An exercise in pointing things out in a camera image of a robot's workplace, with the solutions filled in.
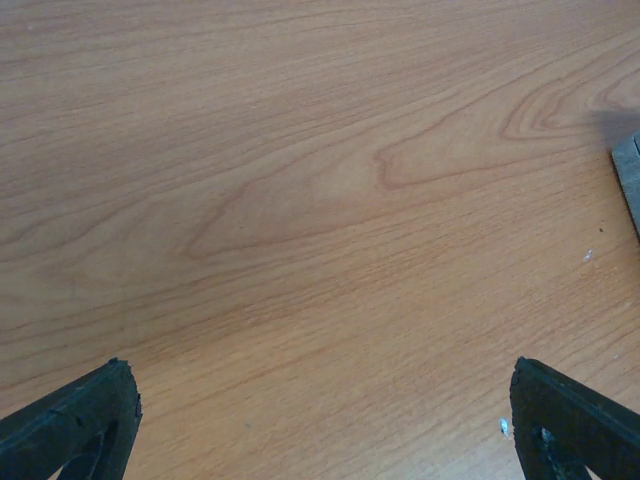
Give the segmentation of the grey glasses case green lining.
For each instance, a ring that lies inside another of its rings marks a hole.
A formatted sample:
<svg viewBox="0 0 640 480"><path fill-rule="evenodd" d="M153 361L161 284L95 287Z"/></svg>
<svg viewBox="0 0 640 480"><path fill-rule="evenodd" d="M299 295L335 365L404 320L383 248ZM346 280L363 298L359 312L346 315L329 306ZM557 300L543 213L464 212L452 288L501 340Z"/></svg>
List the grey glasses case green lining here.
<svg viewBox="0 0 640 480"><path fill-rule="evenodd" d="M613 164L632 218L640 233L640 156L639 132L622 140L611 151Z"/></svg>

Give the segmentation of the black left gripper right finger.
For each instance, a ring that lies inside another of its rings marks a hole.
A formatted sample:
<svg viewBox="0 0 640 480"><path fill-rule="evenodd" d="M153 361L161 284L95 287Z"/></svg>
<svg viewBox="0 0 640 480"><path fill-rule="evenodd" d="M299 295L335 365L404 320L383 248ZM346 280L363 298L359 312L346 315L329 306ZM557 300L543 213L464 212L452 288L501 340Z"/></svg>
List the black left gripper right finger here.
<svg viewBox="0 0 640 480"><path fill-rule="evenodd" d="M639 415L548 365L516 361L515 449L527 479L637 479Z"/></svg>

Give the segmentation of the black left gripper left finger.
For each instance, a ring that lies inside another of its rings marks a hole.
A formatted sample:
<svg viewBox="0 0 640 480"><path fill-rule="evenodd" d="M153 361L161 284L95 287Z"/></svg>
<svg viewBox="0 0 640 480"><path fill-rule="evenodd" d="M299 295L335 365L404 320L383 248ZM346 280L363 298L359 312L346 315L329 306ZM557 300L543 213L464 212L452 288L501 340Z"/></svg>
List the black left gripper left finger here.
<svg viewBox="0 0 640 480"><path fill-rule="evenodd" d="M141 419L131 367L113 358L1 419L1 477L121 479Z"/></svg>

